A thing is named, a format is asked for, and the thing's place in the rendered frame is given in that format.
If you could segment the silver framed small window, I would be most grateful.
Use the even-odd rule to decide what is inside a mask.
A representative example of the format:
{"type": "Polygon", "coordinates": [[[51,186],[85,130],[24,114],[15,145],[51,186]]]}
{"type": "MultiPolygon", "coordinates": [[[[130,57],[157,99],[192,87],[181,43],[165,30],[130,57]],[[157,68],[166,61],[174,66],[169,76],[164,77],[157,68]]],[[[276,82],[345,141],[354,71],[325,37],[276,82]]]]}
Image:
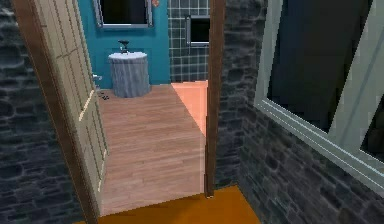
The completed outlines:
{"type": "Polygon", "coordinates": [[[210,16],[187,15],[186,22],[186,46],[206,47],[209,45],[210,16]]]}

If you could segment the cream panelled room door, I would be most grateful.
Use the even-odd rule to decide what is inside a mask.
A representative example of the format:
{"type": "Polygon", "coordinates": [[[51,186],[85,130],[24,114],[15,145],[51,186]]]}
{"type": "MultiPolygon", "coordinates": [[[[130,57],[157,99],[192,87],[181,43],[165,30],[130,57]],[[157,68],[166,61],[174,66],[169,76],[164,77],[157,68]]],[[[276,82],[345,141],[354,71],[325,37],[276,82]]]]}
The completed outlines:
{"type": "Polygon", "coordinates": [[[108,147],[99,112],[77,0],[33,0],[43,37],[53,60],[69,130],[85,172],[86,188],[97,215],[102,214],[102,188],[108,147]]]}

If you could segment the white framed large window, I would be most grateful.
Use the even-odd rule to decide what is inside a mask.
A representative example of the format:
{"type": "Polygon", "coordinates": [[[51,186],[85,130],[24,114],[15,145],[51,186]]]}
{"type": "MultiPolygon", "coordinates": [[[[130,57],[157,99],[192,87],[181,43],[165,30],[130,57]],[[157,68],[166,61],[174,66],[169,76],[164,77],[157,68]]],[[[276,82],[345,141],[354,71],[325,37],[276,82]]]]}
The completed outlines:
{"type": "Polygon", "coordinates": [[[384,198],[384,0],[267,0],[254,105],[384,198]]]}

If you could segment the brown wooden door frame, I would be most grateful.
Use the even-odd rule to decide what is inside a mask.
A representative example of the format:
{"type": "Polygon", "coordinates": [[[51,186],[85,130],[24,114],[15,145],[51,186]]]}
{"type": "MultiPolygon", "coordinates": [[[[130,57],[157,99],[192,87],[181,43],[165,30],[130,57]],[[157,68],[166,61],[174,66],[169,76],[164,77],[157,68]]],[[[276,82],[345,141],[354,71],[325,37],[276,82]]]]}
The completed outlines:
{"type": "MultiPolygon", "coordinates": [[[[91,179],[85,159],[81,156],[76,115],[87,112],[94,93],[90,92],[79,108],[71,107],[60,78],[57,60],[48,46],[49,34],[44,31],[45,18],[37,7],[37,0],[11,0],[20,33],[33,65],[34,72],[61,146],[74,190],[79,200],[86,224],[98,224],[100,209],[96,194],[91,189],[91,179]]],[[[210,45],[208,62],[207,116],[204,195],[212,198],[215,192],[218,113],[221,94],[221,70],[224,45],[225,0],[210,0],[210,45]]]]}

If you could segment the grey pedestal sink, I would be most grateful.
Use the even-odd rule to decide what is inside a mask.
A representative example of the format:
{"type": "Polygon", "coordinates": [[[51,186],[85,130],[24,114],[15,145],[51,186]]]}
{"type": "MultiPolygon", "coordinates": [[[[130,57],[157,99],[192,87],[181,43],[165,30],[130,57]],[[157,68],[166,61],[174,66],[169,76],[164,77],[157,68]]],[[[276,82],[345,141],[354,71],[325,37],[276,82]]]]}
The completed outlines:
{"type": "Polygon", "coordinates": [[[150,92],[147,55],[143,52],[113,53],[108,56],[114,94],[135,98],[150,92]]]}

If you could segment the silver framed wall mirror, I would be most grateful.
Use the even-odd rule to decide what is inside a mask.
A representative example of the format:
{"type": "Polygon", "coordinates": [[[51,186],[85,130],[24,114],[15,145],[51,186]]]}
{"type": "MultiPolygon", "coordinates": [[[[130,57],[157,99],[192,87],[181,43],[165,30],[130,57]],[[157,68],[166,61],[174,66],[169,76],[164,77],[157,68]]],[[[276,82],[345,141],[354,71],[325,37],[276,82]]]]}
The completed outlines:
{"type": "Polygon", "coordinates": [[[105,29],[153,26],[150,0],[93,0],[96,23],[105,29]]]}

